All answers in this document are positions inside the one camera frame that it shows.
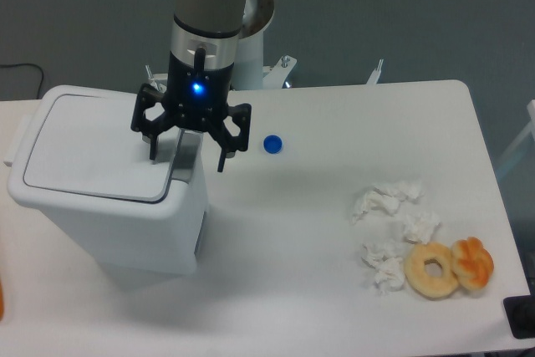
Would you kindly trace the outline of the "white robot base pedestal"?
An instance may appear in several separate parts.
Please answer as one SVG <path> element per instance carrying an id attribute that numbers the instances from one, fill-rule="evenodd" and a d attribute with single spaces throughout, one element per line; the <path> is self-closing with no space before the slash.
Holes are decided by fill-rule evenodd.
<path id="1" fill-rule="evenodd" d="M 274 0 L 246 0 L 232 71 L 232 89 L 263 87 L 263 40 L 273 20 L 274 9 Z"/>

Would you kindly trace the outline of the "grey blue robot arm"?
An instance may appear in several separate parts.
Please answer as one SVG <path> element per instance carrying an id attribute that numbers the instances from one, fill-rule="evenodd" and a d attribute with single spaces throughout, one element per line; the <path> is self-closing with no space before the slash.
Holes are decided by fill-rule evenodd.
<path id="1" fill-rule="evenodd" d="M 131 129 L 150 142 L 176 126 L 208 133 L 220 146 L 217 169 L 248 148 L 252 107 L 230 106 L 232 71 L 246 0 L 176 0 L 166 91 L 141 85 Z"/>

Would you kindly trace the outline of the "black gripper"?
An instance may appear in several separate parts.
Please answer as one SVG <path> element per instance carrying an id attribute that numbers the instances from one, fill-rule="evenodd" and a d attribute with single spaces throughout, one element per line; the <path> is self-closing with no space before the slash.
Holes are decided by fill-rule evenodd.
<path id="1" fill-rule="evenodd" d="M 220 146 L 217 171 L 223 172 L 227 159 L 237 152 L 248 150 L 252 106 L 243 103 L 227 104 L 233 65 L 224 69 L 195 70 L 170 54 L 165 94 L 151 85 L 141 85 L 135 99 L 130 128 L 149 140 L 149 158 L 154 161 L 158 152 L 158 137 L 172 127 L 171 116 L 186 118 L 181 128 L 207 131 Z M 164 111 L 149 120 L 146 111 L 160 104 Z"/>

